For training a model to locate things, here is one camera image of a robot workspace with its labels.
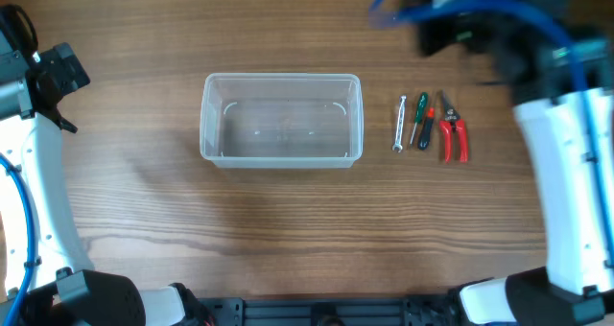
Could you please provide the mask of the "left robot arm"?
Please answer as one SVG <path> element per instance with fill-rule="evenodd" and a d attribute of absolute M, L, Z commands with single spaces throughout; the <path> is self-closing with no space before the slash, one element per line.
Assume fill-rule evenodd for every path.
<path fill-rule="evenodd" d="M 34 25 L 1 8 L 1 222 L 7 251 L 4 325 L 178 325 L 189 313 L 176 286 L 141 291 L 96 270 L 67 194 L 62 135 L 77 127 L 59 102 L 89 85 L 72 48 L 39 52 Z"/>

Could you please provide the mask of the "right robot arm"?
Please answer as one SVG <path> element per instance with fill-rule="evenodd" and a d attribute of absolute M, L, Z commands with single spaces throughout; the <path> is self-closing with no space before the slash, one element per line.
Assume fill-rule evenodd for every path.
<path fill-rule="evenodd" d="M 613 64 L 570 0 L 401 0 L 426 56 L 493 57 L 511 91 L 540 197 L 542 268 L 418 297 L 438 325 L 588 325 L 613 311 Z"/>

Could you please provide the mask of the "red handle pruning shears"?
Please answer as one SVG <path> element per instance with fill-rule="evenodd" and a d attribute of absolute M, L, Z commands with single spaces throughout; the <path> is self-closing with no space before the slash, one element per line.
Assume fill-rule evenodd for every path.
<path fill-rule="evenodd" d="M 439 129 L 443 135 L 443 158 L 446 163 L 452 160 L 453 154 L 453 135 L 458 136 L 460 146 L 459 162 L 469 161 L 469 144 L 466 123 L 463 121 L 457 110 L 448 100 L 443 90 L 439 91 L 442 104 L 442 119 L 439 121 Z"/>

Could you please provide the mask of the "clear plastic container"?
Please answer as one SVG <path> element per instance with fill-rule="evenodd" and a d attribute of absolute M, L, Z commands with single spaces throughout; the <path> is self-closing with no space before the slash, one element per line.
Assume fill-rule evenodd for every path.
<path fill-rule="evenodd" d="M 223 169 L 346 169 L 364 149 L 353 74 L 213 73 L 201 102 L 201 156 Z"/>

